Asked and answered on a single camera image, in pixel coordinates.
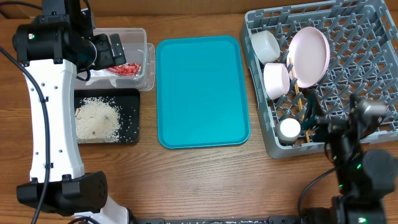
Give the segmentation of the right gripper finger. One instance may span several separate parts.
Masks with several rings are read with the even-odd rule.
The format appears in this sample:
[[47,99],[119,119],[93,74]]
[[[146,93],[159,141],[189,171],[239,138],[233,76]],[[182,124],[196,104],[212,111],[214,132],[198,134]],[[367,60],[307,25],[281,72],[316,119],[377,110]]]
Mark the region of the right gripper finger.
[[311,91],[307,98],[307,109],[302,121],[301,129],[307,131],[317,125],[317,119],[323,117],[323,110],[318,102],[317,94]]
[[359,104],[362,101],[358,95],[352,93],[349,96],[349,120],[351,123],[360,123],[361,121],[361,111],[359,109]]

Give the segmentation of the white napkin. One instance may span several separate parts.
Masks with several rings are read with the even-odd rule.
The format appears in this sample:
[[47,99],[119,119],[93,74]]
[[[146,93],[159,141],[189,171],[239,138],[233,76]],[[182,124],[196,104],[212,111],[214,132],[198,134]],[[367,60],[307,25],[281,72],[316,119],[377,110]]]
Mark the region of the white napkin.
[[116,77],[117,75],[115,73],[107,69],[91,71],[91,79],[108,81],[113,87],[117,87]]

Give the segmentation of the red snack wrapper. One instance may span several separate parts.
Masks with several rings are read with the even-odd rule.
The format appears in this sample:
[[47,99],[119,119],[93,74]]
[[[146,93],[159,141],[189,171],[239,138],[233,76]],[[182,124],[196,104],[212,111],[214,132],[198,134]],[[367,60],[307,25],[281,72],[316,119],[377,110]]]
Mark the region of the red snack wrapper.
[[125,63],[116,65],[106,69],[107,71],[122,77],[135,77],[141,72],[141,64],[139,63]]

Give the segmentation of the white paper cup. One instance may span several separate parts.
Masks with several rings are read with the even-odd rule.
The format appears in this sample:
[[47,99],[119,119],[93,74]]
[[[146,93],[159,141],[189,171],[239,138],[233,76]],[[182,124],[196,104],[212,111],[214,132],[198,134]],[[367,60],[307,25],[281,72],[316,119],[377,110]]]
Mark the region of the white paper cup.
[[298,139],[300,132],[301,125],[293,118],[283,119],[275,127],[275,135],[283,144],[293,144]]

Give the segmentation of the pink bowl with rice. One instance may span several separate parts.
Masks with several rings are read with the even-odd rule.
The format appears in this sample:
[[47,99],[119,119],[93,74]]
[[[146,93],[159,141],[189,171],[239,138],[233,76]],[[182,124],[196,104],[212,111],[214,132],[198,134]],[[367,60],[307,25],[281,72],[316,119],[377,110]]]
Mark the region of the pink bowl with rice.
[[290,78],[283,63],[267,63],[264,67],[264,86],[268,98],[275,100],[289,92]]

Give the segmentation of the pink round plate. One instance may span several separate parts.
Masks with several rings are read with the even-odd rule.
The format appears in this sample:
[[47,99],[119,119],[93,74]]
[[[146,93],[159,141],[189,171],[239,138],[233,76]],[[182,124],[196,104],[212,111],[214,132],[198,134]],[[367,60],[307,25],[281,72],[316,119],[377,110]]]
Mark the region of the pink round plate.
[[326,74],[330,46],[325,35],[314,27],[298,31],[288,48],[286,66],[292,62],[299,88],[317,84]]

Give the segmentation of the grey-green bowl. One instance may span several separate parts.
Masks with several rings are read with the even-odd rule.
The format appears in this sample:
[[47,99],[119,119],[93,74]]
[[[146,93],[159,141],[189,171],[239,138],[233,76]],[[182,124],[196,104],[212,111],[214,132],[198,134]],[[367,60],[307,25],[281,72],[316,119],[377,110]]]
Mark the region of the grey-green bowl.
[[253,34],[251,36],[251,43],[254,53],[263,64],[275,62],[280,57],[280,48],[277,39],[268,30]]

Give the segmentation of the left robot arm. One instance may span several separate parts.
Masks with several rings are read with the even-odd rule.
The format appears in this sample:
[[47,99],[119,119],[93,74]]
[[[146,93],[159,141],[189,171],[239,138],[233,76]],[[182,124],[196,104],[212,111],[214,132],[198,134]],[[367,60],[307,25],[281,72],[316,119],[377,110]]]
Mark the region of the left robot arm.
[[134,223],[130,209],[108,195],[104,172],[85,172],[77,144],[80,73],[126,62],[119,36],[94,35],[94,28],[91,9],[79,1],[43,1],[42,14],[14,34],[12,62],[26,78],[33,132],[29,182],[17,187],[17,199],[75,223]]

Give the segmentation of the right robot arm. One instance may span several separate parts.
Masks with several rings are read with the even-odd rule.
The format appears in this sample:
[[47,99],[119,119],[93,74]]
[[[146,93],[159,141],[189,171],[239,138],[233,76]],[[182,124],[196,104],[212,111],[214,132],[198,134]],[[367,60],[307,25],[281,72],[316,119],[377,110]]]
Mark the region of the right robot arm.
[[[386,223],[383,198],[395,191],[397,159],[383,149],[363,151],[360,141],[384,121],[388,106],[377,100],[349,97],[347,119],[327,118],[316,94],[307,98],[302,130],[314,130],[313,142],[324,145],[333,168],[309,183],[298,199],[301,223]],[[330,208],[303,208],[302,202],[319,180],[336,173],[340,195]]]

